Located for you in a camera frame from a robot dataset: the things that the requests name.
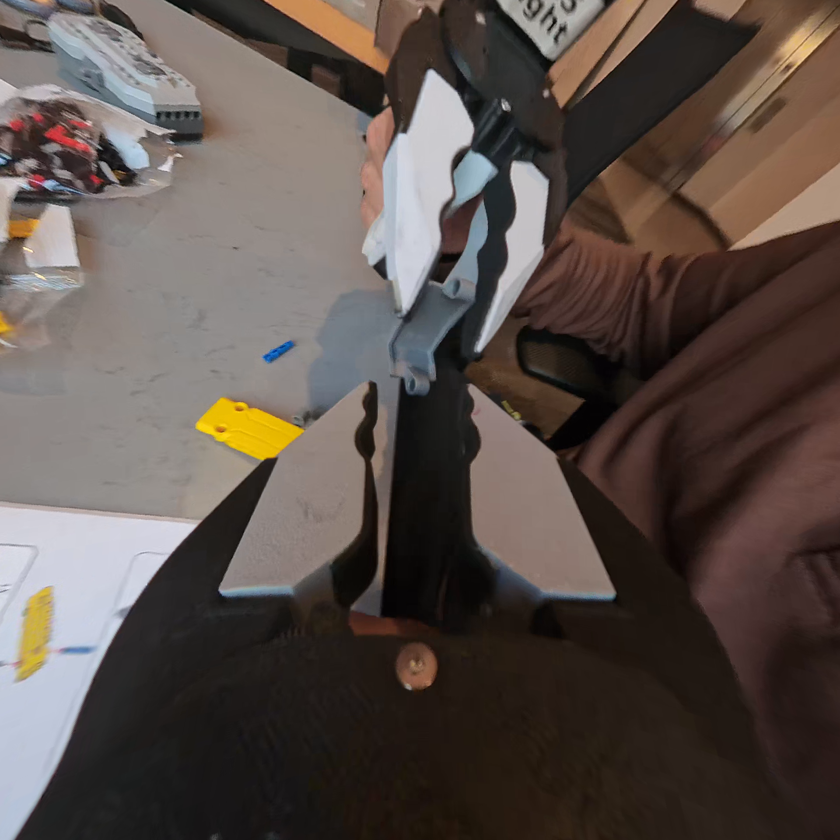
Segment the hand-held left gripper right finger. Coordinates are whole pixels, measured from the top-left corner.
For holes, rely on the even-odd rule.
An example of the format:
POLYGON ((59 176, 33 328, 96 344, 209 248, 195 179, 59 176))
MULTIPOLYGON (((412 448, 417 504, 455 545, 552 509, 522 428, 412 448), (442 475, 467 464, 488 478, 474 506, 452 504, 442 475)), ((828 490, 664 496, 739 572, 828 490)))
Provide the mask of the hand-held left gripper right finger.
POLYGON ((607 607, 616 588, 557 456, 474 385, 467 430, 469 524, 489 569, 479 615, 528 631, 545 607, 607 607))

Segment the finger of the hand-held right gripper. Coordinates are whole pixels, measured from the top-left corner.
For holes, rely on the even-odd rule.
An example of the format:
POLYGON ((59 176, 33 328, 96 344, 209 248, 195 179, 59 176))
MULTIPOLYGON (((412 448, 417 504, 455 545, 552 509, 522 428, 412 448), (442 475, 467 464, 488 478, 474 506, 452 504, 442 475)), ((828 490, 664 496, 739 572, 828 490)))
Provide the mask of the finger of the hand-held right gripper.
POLYGON ((475 133, 456 88, 427 70, 407 128, 395 129, 383 165, 385 267, 402 318, 439 258, 441 219, 455 197, 456 159, 475 133))
POLYGON ((550 182, 530 161, 505 166, 487 185, 469 235, 474 300, 461 325, 461 355, 477 358, 543 257, 550 182))

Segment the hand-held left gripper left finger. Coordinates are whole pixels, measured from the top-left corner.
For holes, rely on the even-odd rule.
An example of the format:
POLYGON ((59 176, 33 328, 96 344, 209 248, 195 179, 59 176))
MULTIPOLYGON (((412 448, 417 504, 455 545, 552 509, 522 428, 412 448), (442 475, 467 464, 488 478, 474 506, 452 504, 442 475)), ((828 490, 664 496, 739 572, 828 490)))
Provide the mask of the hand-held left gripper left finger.
POLYGON ((280 451, 218 591, 287 598, 299 617, 322 603, 350 609, 379 559, 372 460, 379 412, 368 381, 280 451))

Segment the yellow beam panel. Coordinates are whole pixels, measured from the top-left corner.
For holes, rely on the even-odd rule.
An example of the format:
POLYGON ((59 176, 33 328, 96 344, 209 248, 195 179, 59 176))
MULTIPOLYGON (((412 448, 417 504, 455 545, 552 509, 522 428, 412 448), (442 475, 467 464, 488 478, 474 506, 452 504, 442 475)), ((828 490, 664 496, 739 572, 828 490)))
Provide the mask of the yellow beam panel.
POLYGON ((277 457, 304 434, 293 423, 226 397, 218 399, 196 421, 195 429, 257 460, 277 457))

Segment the grey angled connector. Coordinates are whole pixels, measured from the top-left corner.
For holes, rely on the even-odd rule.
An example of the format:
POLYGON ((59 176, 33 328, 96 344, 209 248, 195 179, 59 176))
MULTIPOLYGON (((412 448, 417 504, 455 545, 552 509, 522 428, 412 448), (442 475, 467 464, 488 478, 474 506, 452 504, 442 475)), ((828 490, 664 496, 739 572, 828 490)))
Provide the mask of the grey angled connector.
POLYGON ((425 396, 436 381, 435 353, 476 299, 476 283, 450 277, 429 281, 413 310, 399 319, 388 343, 391 374, 408 396, 425 396))

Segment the bag of yellow blue parts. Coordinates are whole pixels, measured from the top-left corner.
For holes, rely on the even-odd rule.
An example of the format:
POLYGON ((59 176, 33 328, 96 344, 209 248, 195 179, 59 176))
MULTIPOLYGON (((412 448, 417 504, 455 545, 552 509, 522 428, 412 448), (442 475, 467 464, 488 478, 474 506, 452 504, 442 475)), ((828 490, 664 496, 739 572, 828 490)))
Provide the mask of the bag of yellow blue parts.
POLYGON ((50 313, 83 286, 68 205, 1 180, 1 353, 47 345, 50 313))

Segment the person's right forearm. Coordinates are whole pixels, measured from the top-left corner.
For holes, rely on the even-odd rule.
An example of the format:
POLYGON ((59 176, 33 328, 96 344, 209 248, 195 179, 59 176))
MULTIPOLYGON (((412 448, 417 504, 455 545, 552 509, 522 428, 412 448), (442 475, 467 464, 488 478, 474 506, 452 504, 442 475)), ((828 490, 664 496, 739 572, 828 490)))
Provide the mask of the person's right forearm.
POLYGON ((563 222, 513 315, 648 379, 787 270, 838 245, 838 222, 763 244, 656 257, 563 222))

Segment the person's right hand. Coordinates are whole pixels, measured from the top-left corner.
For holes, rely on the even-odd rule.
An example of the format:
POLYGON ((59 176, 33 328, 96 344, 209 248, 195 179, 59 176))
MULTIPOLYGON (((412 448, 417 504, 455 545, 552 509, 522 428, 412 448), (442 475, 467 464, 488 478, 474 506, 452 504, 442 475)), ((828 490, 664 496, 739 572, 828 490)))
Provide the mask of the person's right hand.
POLYGON ((371 228, 384 206, 383 166, 394 130, 393 110, 388 106, 373 118, 364 135, 365 158, 360 170, 360 214, 366 230, 371 228))

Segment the black office chair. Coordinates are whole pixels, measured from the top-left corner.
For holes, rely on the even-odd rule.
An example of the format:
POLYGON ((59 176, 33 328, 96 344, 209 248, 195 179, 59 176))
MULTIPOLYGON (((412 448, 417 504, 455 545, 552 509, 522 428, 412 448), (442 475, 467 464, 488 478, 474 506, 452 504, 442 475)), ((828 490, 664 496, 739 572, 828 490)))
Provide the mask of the black office chair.
POLYGON ((644 383, 569 335, 524 327, 516 352, 525 375, 581 400, 546 441, 556 453, 583 445, 644 383))

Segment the wood-edged grey table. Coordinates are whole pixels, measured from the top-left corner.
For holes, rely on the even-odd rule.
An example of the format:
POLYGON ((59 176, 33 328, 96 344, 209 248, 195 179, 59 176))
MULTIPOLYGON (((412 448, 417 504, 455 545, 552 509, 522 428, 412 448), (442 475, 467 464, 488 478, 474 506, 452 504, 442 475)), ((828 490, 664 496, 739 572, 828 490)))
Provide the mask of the wood-edged grey table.
POLYGON ((171 1, 374 117, 383 109, 388 59, 375 45, 379 2, 171 1))

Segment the white instruction booklet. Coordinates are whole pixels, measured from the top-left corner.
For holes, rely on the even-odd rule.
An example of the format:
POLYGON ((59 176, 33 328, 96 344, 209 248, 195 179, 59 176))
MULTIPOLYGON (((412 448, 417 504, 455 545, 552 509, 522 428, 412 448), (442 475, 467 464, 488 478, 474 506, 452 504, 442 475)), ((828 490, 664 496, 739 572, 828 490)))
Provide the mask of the white instruction booklet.
POLYGON ((2 839, 44 793, 123 618, 195 526, 2 504, 2 839))

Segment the grey control hub block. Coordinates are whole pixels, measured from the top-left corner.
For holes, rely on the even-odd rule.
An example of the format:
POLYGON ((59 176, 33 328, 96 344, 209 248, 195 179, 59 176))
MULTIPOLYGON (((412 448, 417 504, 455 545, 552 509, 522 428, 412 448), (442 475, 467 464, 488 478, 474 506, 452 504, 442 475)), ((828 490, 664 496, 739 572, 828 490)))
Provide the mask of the grey control hub block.
POLYGON ((53 13, 47 33, 62 76, 88 96, 183 140, 204 135, 195 86, 134 32, 104 17, 53 13))

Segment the bag of red black parts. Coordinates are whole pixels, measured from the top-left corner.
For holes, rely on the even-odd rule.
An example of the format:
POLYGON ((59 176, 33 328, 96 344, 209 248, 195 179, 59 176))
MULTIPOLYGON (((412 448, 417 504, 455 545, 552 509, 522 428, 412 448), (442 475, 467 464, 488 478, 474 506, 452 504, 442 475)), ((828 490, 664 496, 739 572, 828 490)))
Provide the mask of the bag of red black parts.
POLYGON ((17 197, 70 203, 146 196, 172 182, 171 132, 54 85, 2 96, 1 173, 17 197))

